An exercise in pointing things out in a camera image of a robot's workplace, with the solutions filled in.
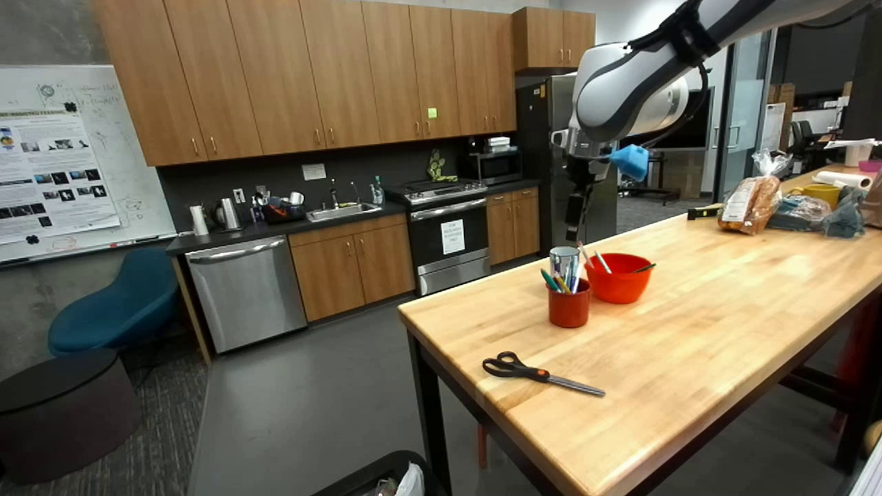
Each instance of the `lower cabinet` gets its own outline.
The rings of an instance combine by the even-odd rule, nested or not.
[[[292,235],[290,246],[308,321],[412,290],[405,216]]]
[[[487,198],[490,265],[505,265],[541,250],[538,190],[513,190]]]

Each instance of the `red bowl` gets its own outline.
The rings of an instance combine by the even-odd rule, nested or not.
[[[608,303],[640,301],[656,265],[634,253],[603,253],[603,260],[611,274],[603,271],[597,257],[585,263],[593,294]]]

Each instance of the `microwave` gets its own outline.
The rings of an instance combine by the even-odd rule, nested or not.
[[[479,186],[523,180],[523,154],[518,147],[467,152],[456,161],[456,176],[476,180]]]

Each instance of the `stainless steel dishwasher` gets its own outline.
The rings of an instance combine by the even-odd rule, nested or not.
[[[215,354],[305,329],[287,238],[188,250]]]

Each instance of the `sink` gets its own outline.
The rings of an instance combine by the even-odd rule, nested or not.
[[[381,213],[381,205],[348,205],[339,210],[310,210],[305,213],[308,224],[328,224],[328,220],[342,220],[342,219],[359,219],[359,216],[372,216]]]

